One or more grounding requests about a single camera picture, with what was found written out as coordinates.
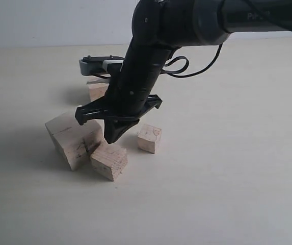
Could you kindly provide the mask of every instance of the white wall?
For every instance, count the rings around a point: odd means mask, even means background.
[[[138,0],[0,0],[0,47],[123,44]],[[232,38],[289,36],[235,34]]]

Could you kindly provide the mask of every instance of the large wooden block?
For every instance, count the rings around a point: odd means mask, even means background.
[[[66,112],[45,124],[48,133],[72,171],[90,162],[90,154],[103,141],[100,124],[91,120],[80,126],[75,110]]]
[[[98,79],[87,83],[89,87],[90,101],[93,102],[105,95],[109,85],[105,83],[105,79]]]
[[[99,174],[115,181],[127,165],[127,151],[117,144],[107,144],[103,141],[91,154],[91,164]]]
[[[138,134],[138,147],[155,154],[160,145],[162,130],[151,125],[143,125]]]

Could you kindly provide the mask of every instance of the black robotic arm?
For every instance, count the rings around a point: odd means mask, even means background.
[[[221,45],[235,32],[281,31],[292,27],[292,0],[140,0],[125,58],[84,57],[84,76],[108,78],[105,96],[77,108],[80,125],[104,119],[104,137],[116,142],[162,100],[150,95],[163,67],[185,46]]]

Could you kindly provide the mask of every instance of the small wooden cube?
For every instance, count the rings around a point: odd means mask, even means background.
[[[144,151],[155,154],[159,147],[162,130],[151,125],[143,125],[138,134],[138,147]]]
[[[75,110],[66,112],[45,124],[48,133],[72,171],[90,162],[90,154],[104,140],[101,125],[90,120],[83,126],[76,121]]]
[[[115,181],[127,165],[127,150],[117,144],[107,144],[103,141],[91,154],[91,165],[99,174]]]
[[[103,97],[109,87],[108,83],[104,83],[105,79],[98,79],[87,83],[89,87],[90,101],[93,102]]]

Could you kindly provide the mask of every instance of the white table surface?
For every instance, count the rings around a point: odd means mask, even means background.
[[[215,50],[179,54],[196,71]],[[125,51],[0,49],[0,245],[292,244],[292,38],[230,41],[205,74],[162,75],[142,119],[163,129],[160,151],[131,129],[112,183],[69,171],[44,123],[88,100],[79,58]]]

